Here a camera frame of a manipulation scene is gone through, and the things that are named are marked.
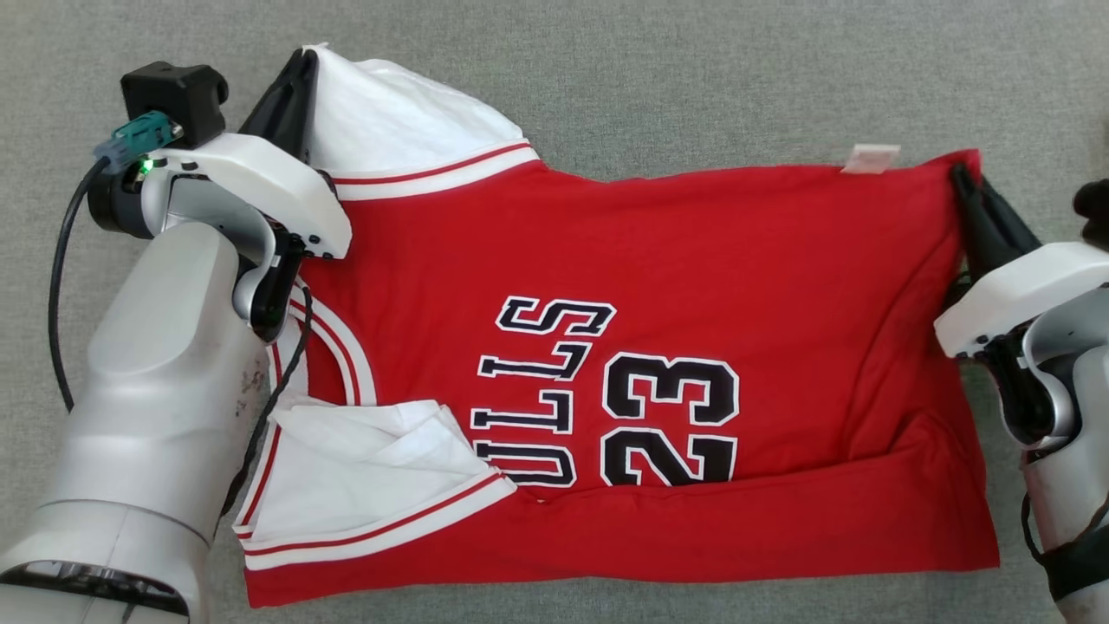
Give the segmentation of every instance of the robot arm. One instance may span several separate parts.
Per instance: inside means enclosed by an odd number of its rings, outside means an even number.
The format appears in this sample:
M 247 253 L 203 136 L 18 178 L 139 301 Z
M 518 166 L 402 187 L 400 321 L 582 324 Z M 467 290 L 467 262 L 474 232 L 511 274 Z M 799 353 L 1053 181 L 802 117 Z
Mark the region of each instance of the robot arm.
M 98 223 L 153 239 L 89 346 L 53 483 L 0 554 L 0 621 L 207 622 L 205 560 L 248 468 L 265 345 L 302 256 L 342 257 L 350 241 L 329 180 L 282 122 L 304 116 L 314 61 L 294 54 L 244 126 L 271 136 L 220 133 L 217 109 L 174 109 L 225 96 L 210 68 L 156 63 L 149 90 L 135 79 L 149 68 L 124 79 L 129 98 L 157 95 L 129 112 L 165 113 L 182 146 L 90 192 Z
M 1082 242 L 1041 245 L 988 183 L 955 172 L 973 285 L 936 321 L 953 358 L 985 364 L 1028 487 L 1026 540 L 1067 621 L 1109 622 L 1109 242 L 1105 194 Z M 1028 529 L 1035 513 L 1040 553 Z

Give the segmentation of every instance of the red jersey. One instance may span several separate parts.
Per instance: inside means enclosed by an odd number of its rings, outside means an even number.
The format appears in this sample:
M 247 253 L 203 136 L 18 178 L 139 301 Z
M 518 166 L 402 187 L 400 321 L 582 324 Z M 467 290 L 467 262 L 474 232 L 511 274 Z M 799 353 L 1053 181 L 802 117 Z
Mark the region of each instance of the red jersey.
M 321 53 L 321 89 L 434 84 Z M 604 183 L 506 127 L 421 167 L 324 163 L 354 238 L 302 270 L 289 392 L 312 399 L 283 400 L 237 523 L 252 604 L 997 565 L 932 327 L 960 260 L 948 173 L 976 152 Z

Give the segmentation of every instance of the jersey number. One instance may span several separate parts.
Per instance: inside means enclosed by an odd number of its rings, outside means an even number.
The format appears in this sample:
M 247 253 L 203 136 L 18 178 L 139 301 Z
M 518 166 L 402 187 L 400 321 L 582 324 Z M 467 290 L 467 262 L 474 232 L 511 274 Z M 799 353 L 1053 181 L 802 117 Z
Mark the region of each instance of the jersey number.
M 599 337 L 615 316 L 608 303 L 556 298 L 543 306 L 538 319 L 521 319 L 539 307 L 538 298 L 510 296 L 501 307 L 497 327 L 503 331 L 548 335 L 566 325 L 563 336 Z M 557 365 L 501 360 L 482 356 L 481 377 L 522 376 L 560 382 L 573 380 L 589 355 L 591 344 L 560 341 L 552 356 Z M 635 382 L 649 385 L 650 392 L 637 395 Z M 689 400 L 686 388 L 701 387 L 703 398 Z M 695 427 L 719 428 L 740 413 L 740 379 L 726 362 L 696 358 L 668 359 L 660 356 L 621 352 L 604 367 L 601 406 L 615 420 L 642 420 L 647 403 L 690 406 L 689 422 Z M 476 408 L 470 412 L 472 430 L 494 427 L 546 429 L 554 436 L 573 432 L 573 392 L 542 390 L 539 402 L 545 412 L 498 412 Z M 601 478 L 609 485 L 638 485 L 645 466 L 667 485 L 729 481 L 735 468 L 737 441 L 734 438 L 693 434 L 679 453 L 665 432 L 644 427 L 618 427 L 601 438 Z M 560 446 L 507 444 L 476 440 L 474 449 L 484 460 L 511 460 L 515 470 L 503 472 L 516 483 L 569 488 L 577 481 L 573 457 Z M 520 467 L 533 467 L 523 470 Z

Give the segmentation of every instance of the t-shirt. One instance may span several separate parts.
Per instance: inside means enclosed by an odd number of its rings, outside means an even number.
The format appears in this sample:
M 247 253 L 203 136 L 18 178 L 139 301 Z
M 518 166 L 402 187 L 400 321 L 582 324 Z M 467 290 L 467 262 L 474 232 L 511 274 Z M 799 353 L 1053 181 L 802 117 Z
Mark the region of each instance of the t-shirt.
M 599 182 L 474 98 L 316 50 L 312 164 L 354 237 L 302 269 L 313 336 L 236 523 L 253 605 L 998 564 L 932 329 L 977 152 Z

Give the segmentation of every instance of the gray background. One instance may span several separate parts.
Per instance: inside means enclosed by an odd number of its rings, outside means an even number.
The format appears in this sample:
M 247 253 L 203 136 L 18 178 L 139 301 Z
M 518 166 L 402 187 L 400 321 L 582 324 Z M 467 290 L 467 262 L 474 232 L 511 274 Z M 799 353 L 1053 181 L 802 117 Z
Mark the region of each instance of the gray background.
M 390 59 L 484 99 L 547 162 L 601 178 L 832 162 L 856 142 L 901 143 L 903 163 L 977 146 L 1047 239 L 1077 235 L 1071 194 L 1109 174 L 1105 0 L 0 0 L 0 539 L 35 504 L 64 421 L 44 334 L 57 227 L 90 149 L 125 121 L 119 76 L 153 60 L 223 72 L 224 110 L 237 125 L 298 44 L 330 41 L 348 58 Z M 61 318 L 78 387 L 94 325 L 141 248 L 87 214 L 78 223 Z M 968 380 L 1000 570 L 413 587 L 252 612 L 241 551 L 222 528 L 216 621 L 1054 622 L 1016 522 L 1016 453 L 984 378 Z M 821 510 L 811 513 L 818 521 Z

